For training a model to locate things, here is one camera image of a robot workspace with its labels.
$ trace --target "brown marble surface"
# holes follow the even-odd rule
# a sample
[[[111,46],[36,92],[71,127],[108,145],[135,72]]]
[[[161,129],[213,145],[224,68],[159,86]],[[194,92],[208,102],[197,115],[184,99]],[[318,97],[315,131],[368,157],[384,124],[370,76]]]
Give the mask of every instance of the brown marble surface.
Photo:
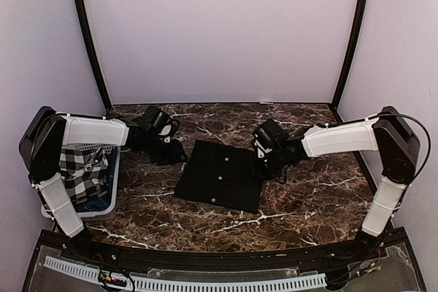
[[[109,116],[135,118],[147,105],[121,105]],[[178,118],[175,136],[190,156],[195,140],[249,148],[254,128],[268,118],[293,131],[334,122],[326,105],[163,105]],[[372,193],[352,154],[302,161],[288,182],[264,184],[259,214],[243,213],[173,197],[184,164],[157,167],[147,155],[120,158],[116,217],[89,222],[97,241],[137,248],[193,252],[282,250],[352,239]]]

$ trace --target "black and white checkered fabric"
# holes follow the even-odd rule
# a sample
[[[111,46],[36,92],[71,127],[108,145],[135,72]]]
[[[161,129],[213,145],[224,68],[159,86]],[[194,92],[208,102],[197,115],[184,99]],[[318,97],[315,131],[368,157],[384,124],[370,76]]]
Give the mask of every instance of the black and white checkered fabric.
[[[72,203],[96,200],[108,192],[108,161],[103,148],[98,150],[62,149],[61,176]]]

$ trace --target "black square cloth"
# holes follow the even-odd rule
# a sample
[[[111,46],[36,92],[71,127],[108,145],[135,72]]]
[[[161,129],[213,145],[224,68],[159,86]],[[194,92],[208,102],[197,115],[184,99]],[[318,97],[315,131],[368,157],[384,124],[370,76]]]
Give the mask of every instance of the black square cloth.
[[[175,197],[257,213],[263,181],[253,177],[254,152],[196,140]]]

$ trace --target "black metal frame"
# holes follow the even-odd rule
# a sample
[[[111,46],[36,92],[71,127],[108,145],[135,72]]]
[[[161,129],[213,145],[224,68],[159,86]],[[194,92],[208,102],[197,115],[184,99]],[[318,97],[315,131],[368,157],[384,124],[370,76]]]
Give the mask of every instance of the black metal frame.
[[[351,64],[355,56],[357,40],[359,39],[359,34],[361,32],[363,13],[365,12],[366,2],[367,0],[357,0],[355,18],[353,19],[353,25],[351,28],[350,39],[348,41],[344,63],[342,64],[341,74],[339,75],[335,95],[333,96],[333,100],[331,101],[331,105],[335,110],[337,110],[337,108],[339,107],[342,94],[344,93],[344,89],[347,84],[348,75],[350,74]]]
[[[418,284],[422,291],[426,291],[423,277],[412,251],[411,243],[404,228],[388,230],[383,237],[385,247],[405,243],[412,265],[415,269]],[[105,263],[117,266],[127,271],[147,274],[149,269],[174,269],[185,271],[252,271],[284,269],[297,267],[301,273],[315,271],[325,273],[327,278],[333,279],[348,272],[348,265],[352,259],[333,258],[331,254],[345,254],[353,247],[354,241],[344,241],[308,248],[288,249],[267,252],[239,252],[239,253],[193,253],[157,251],[137,248],[128,248],[101,242],[88,241],[78,243],[76,249],[86,258],[93,258],[98,252]],[[42,245],[61,251],[61,256],[83,261],[74,252],[69,250],[67,237],[61,234],[43,230],[34,249],[23,292],[27,292],[31,276],[34,271],[38,254]],[[377,253],[371,254],[369,259],[376,258]]]
[[[79,19],[79,24],[81,25],[83,42],[85,43],[85,47],[87,49],[88,59],[90,60],[94,80],[96,81],[97,88],[99,89],[99,94],[101,95],[103,105],[105,106],[106,110],[109,110],[111,109],[112,104],[105,85],[105,81],[103,80],[101,67],[99,66],[99,61],[97,59],[96,49],[94,48],[85,3],[83,0],[75,0],[75,4],[77,17]]]

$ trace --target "pink wall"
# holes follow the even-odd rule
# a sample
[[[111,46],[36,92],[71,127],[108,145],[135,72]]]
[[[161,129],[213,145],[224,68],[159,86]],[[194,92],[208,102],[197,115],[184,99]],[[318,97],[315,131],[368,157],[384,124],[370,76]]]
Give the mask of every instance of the pink wall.
[[[1,291],[20,291],[49,222],[30,187],[18,142],[42,105],[103,114],[73,0],[0,0]]]
[[[430,163],[410,188],[394,219],[405,226],[430,291],[438,287],[438,0],[368,0],[344,97],[344,120],[393,105],[420,119],[435,146]],[[411,125],[426,140],[421,130]],[[364,154],[376,180],[378,155]]]
[[[329,102],[356,0],[86,0],[113,103]]]

